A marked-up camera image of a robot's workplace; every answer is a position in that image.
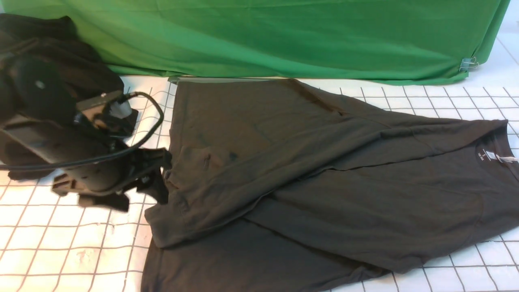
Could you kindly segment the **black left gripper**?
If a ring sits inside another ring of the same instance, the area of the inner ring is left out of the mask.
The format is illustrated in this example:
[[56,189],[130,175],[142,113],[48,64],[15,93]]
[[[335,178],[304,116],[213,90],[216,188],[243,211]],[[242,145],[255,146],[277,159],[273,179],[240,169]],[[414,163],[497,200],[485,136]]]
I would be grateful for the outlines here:
[[126,191],[136,189],[158,204],[169,201],[163,170],[172,167],[171,153],[165,148],[139,148],[111,161],[79,166],[54,178],[52,192],[59,196],[78,194],[83,208],[100,207],[127,213]]

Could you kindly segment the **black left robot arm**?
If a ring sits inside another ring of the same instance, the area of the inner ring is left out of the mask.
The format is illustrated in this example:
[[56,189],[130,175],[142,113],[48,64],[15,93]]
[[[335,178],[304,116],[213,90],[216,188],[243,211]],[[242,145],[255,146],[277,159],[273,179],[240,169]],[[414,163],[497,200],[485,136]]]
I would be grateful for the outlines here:
[[[136,144],[128,146],[101,130],[97,119],[110,107],[144,97],[159,118]],[[167,204],[169,192],[163,170],[170,170],[166,148],[143,148],[164,121],[159,103],[141,91],[114,91],[76,102],[55,68],[31,56],[1,59],[1,131],[45,161],[44,165],[2,165],[1,170],[34,172],[60,169],[52,192],[78,194],[83,208],[100,207],[127,212],[128,190]]]

